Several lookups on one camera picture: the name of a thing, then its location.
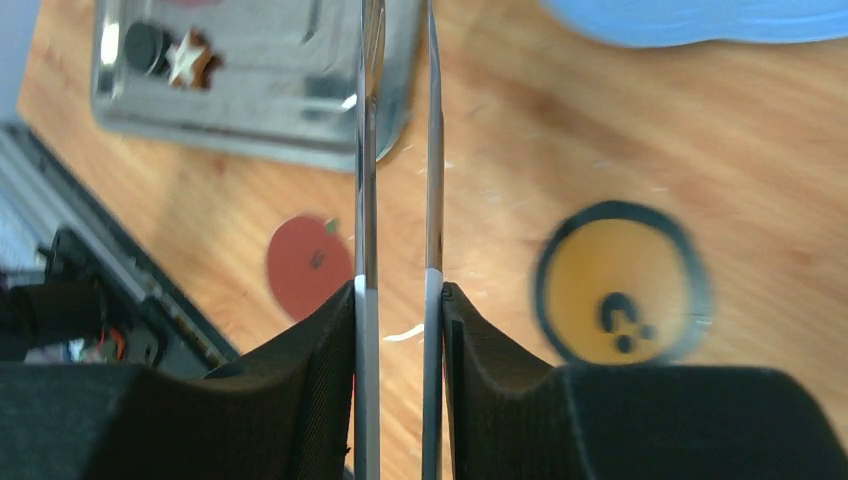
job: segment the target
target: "black round object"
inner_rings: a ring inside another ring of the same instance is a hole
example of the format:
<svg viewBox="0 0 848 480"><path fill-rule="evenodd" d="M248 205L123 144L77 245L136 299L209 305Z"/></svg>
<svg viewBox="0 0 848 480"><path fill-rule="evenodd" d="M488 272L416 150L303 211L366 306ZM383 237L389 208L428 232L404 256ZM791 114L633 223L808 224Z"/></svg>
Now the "black round object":
<svg viewBox="0 0 848 480"><path fill-rule="evenodd" d="M145 75L160 75L165 71L165 52L170 45L170 35L165 30L135 22L124 37L124 58L130 67Z"/></svg>

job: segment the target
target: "wooden table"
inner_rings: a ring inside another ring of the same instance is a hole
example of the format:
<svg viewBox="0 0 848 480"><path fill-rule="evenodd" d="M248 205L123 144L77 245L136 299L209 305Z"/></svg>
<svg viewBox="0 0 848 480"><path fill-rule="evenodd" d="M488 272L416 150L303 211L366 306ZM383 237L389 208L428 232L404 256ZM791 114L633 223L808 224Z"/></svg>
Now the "wooden table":
<svg viewBox="0 0 848 480"><path fill-rule="evenodd" d="M241 350L290 325L266 283L300 212L353 234L353 177L101 130L89 107L93 2L43 0L24 118ZM687 362L782 369L848 440L848 41L629 51L533 2L437 2L446 122L446 278L545 360L529 296L577 209L670 212L716 298ZM413 119L379 169L381 335L423 320L425 52ZM382 344L383 474L420 478L422 345Z"/></svg>

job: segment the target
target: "blue tray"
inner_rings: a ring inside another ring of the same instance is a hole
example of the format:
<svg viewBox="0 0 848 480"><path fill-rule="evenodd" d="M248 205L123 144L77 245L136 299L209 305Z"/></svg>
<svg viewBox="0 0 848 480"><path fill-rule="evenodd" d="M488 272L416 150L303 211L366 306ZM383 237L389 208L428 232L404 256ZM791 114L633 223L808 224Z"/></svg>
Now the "blue tray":
<svg viewBox="0 0 848 480"><path fill-rule="evenodd" d="M626 47L704 40L799 43L848 36L848 0L544 0L563 23Z"/></svg>

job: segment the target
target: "metal tray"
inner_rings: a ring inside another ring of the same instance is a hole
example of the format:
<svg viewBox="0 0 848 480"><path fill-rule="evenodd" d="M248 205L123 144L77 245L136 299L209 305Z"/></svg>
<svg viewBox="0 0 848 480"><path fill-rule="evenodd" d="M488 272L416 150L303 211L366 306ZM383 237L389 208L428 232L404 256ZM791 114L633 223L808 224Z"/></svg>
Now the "metal tray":
<svg viewBox="0 0 848 480"><path fill-rule="evenodd" d="M361 0L98 0L91 102L105 128L169 141L353 171ZM386 0L386 49L377 113L379 156L408 119L420 0ZM126 64L133 22L179 42L190 28L223 65L205 91Z"/></svg>

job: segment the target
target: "round plate with black rim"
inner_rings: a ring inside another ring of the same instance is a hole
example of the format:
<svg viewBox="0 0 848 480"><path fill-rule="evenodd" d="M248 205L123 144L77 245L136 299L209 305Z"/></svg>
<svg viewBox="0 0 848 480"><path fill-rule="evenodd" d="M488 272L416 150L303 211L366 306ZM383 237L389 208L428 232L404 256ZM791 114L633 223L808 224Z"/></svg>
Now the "round plate with black rim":
<svg viewBox="0 0 848 480"><path fill-rule="evenodd" d="M542 253L534 286L545 335L572 365L677 360L710 324L703 263L665 214L602 202L565 220Z"/></svg>

